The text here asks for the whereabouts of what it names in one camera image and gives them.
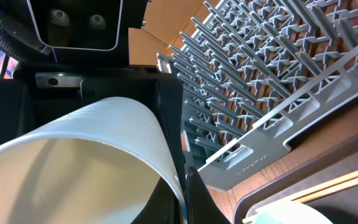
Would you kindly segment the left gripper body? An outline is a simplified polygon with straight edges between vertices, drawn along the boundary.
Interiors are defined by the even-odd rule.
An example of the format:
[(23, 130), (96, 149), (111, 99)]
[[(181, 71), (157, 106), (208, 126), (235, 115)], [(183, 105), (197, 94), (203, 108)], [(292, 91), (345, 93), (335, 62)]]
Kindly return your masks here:
[(21, 62), (0, 79), (0, 145), (104, 98), (137, 100), (157, 117), (184, 183), (181, 149), (183, 84), (154, 66), (86, 68)]

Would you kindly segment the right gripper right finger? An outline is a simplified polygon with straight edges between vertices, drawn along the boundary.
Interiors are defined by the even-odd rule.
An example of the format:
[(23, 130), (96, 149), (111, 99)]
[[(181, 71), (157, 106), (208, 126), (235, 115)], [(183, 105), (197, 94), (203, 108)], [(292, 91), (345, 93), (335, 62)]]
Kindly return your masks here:
[(230, 224), (215, 204), (195, 167), (188, 167), (185, 192), (189, 224)]

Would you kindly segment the light blue bowl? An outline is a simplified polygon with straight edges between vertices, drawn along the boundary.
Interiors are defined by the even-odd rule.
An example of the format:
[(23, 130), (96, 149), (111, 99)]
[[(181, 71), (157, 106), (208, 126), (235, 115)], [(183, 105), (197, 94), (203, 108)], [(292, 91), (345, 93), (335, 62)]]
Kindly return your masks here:
[(333, 224), (317, 210), (300, 202), (272, 203), (257, 212), (252, 224)]

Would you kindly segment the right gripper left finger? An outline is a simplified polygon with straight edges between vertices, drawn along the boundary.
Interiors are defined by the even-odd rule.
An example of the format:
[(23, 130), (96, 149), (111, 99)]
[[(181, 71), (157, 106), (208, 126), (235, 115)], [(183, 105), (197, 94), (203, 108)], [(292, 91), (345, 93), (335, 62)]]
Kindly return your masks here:
[(179, 224), (180, 205), (169, 185), (160, 178), (146, 206), (132, 224)]

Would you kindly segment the white cup with rice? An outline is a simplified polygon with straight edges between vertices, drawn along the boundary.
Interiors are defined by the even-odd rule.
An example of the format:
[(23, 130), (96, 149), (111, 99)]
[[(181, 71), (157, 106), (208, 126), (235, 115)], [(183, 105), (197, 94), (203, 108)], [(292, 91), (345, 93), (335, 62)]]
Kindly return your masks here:
[(0, 145), (0, 223), (130, 223), (167, 184), (186, 203), (161, 125), (110, 97)]

